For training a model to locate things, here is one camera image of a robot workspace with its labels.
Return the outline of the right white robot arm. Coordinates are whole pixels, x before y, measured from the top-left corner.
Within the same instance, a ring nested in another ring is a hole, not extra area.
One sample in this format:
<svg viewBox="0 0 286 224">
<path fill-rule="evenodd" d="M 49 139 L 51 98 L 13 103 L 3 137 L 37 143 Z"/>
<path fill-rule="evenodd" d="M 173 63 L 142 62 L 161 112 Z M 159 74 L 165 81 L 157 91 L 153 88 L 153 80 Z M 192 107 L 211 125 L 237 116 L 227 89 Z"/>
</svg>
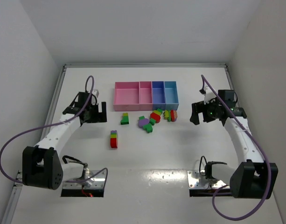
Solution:
<svg viewBox="0 0 286 224">
<path fill-rule="evenodd" d="M 226 162 L 209 161 L 203 175 L 209 180 L 223 181 L 235 198 L 262 198 L 268 181 L 268 165 L 250 138 L 247 115 L 242 107 L 236 106 L 235 92 L 219 90 L 215 95 L 207 86 L 200 92 L 204 100 L 192 104 L 190 122 L 198 125 L 200 113 L 206 123 L 220 120 L 231 138 L 239 163 L 237 168 L 231 168 Z"/>
</svg>

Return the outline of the green and lime lego stack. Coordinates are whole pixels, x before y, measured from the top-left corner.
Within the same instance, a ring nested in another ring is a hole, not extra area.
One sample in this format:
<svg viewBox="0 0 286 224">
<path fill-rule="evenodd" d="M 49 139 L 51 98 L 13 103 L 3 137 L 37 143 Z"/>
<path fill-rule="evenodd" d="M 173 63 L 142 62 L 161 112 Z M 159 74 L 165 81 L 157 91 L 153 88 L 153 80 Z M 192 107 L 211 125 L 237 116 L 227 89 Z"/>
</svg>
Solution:
<svg viewBox="0 0 286 224">
<path fill-rule="evenodd" d="M 121 125 L 128 125 L 129 124 L 129 116 L 128 116 L 127 112 L 122 114 L 122 119 L 120 121 L 120 124 Z"/>
</svg>

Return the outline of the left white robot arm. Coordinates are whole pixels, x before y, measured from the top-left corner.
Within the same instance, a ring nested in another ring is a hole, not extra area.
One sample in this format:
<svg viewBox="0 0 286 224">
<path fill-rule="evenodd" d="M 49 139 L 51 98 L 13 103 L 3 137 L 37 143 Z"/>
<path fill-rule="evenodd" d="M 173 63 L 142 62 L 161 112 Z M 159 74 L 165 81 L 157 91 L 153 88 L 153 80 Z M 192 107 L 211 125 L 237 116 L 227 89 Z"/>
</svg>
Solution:
<svg viewBox="0 0 286 224">
<path fill-rule="evenodd" d="M 22 153 L 24 185 L 56 190 L 62 182 L 91 187 L 95 174 L 87 163 L 64 155 L 59 157 L 73 133 L 86 123 L 107 121 L 106 102 L 98 104 L 98 90 L 79 92 L 62 112 L 59 124 L 35 146 Z"/>
</svg>

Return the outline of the red lego brick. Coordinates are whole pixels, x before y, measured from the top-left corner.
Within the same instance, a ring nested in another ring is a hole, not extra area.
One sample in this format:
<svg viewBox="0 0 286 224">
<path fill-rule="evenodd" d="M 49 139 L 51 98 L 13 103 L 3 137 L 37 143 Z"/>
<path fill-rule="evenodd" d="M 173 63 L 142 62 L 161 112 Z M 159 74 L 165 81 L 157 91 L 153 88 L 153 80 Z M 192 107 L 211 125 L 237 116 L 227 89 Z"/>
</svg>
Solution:
<svg viewBox="0 0 286 224">
<path fill-rule="evenodd" d="M 118 148 L 118 139 L 117 138 L 110 138 L 110 147 L 113 149 Z"/>
</svg>

